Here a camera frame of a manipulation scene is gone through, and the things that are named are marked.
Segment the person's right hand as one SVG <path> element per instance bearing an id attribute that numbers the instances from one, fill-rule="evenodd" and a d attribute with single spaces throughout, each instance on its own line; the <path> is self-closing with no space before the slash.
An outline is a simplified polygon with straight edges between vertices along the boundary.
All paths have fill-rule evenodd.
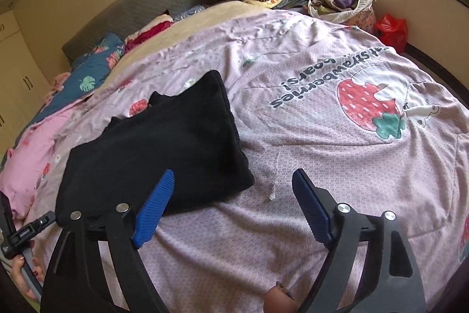
<path id="1" fill-rule="evenodd" d="M 264 313 L 297 313 L 299 305 L 280 282 L 269 289 L 263 300 Z"/>

